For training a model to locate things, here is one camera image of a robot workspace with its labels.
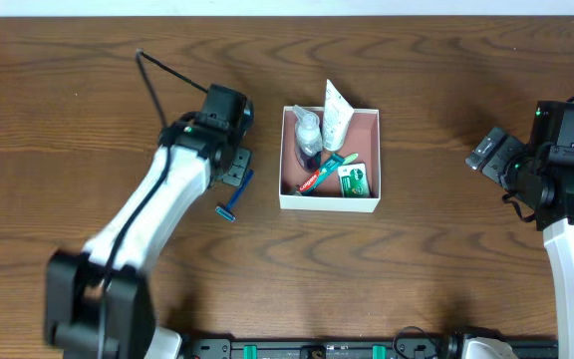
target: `white box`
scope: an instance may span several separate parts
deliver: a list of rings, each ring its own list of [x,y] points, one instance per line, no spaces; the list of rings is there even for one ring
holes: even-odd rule
[[[305,108],[323,119],[323,108]],[[283,209],[373,212],[381,197],[380,186],[380,113],[378,110],[356,109],[338,155],[358,153],[354,164],[364,163],[371,198],[342,198],[338,173],[333,172],[312,195],[290,195],[296,185],[304,183],[311,174],[302,169],[296,159],[296,115],[291,106],[283,109],[283,131],[280,145],[280,176],[278,198]],[[323,152],[322,163],[327,159]]]

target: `white wall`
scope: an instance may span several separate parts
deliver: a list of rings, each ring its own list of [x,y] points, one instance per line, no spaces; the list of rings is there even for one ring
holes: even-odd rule
[[[0,0],[0,16],[574,15],[574,0]]]

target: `wooden table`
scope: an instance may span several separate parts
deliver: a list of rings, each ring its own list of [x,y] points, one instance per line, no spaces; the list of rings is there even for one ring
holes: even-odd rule
[[[0,357],[53,358],[44,270],[79,250],[147,170],[158,122],[143,47],[247,94],[256,176],[197,200],[151,279],[163,324],[244,337],[392,337],[458,324],[555,335],[541,233],[464,159],[493,126],[527,140],[537,100],[574,95],[574,18],[0,19]],[[170,118],[203,95],[154,68]],[[331,79],[381,111],[373,214],[280,210],[281,113]]]

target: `white tube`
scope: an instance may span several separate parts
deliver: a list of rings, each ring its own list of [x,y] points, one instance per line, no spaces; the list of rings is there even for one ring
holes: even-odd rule
[[[325,91],[325,114],[323,115],[323,147],[327,151],[339,150],[345,142],[349,123],[354,116],[354,109],[327,80]]]

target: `bottle with dark liquid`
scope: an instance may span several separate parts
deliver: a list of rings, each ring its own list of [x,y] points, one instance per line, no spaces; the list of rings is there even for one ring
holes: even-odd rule
[[[312,173],[320,167],[323,139],[320,135],[318,115],[300,106],[294,106],[296,122],[296,158],[302,168]]]

